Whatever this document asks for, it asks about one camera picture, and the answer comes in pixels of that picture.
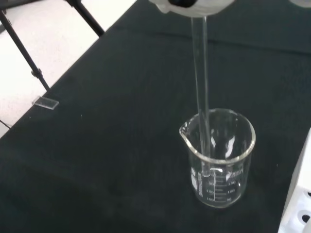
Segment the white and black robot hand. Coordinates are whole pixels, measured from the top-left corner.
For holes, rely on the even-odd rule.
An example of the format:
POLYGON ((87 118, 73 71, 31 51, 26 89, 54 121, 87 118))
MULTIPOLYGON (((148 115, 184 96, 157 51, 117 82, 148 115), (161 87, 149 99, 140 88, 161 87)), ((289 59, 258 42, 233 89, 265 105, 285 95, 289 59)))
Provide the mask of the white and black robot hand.
POLYGON ((149 0, 162 13, 176 13, 186 17, 207 17, 230 6, 234 0, 149 0))

